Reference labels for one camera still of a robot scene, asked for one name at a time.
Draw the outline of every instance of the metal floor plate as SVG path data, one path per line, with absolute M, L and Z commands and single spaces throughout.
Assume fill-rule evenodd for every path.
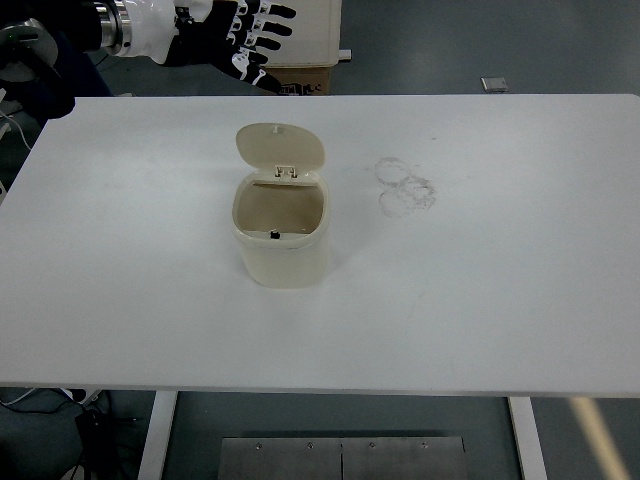
M 466 480 L 460 437 L 225 438 L 218 480 Z

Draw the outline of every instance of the cream plastic bin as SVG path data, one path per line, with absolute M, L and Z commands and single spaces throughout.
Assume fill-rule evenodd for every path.
M 329 189 L 316 173 L 324 165 L 322 143 L 294 125 L 256 123 L 238 132 L 236 144 L 257 168 L 233 202 L 249 274 L 272 288 L 318 283 L 329 261 Z

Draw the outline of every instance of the bin hinge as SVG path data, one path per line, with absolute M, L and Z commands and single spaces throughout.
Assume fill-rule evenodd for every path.
M 289 167 L 285 165 L 276 165 L 276 177 L 277 178 L 298 178 L 296 173 L 296 167 Z

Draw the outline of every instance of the open bin lid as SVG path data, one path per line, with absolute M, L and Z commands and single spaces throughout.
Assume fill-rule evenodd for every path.
M 236 135 L 236 145 L 244 161 L 259 170 L 274 170 L 276 165 L 291 166 L 298 174 L 305 174 L 324 165 L 320 139 L 295 125 L 247 125 Z

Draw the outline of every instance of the table top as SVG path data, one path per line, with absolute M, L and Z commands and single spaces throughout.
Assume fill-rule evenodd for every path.
M 322 283 L 255 283 L 236 132 L 326 150 Z M 0 207 L 0 385 L 640 394 L 630 95 L 79 99 Z

